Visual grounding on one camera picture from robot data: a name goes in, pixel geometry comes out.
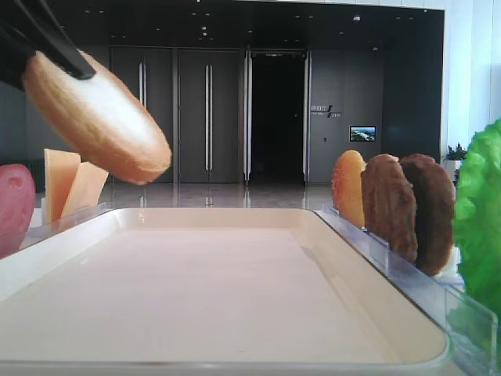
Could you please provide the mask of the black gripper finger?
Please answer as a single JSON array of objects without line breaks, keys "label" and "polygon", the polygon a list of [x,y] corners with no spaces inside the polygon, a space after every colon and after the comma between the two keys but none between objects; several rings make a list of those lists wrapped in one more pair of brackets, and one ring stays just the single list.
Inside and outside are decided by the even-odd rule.
[{"label": "black gripper finger", "polygon": [[11,1],[10,29],[72,77],[87,80],[96,74],[66,35],[47,1]]},{"label": "black gripper finger", "polygon": [[1,81],[24,90],[22,75],[37,50],[33,17],[1,15]]}]

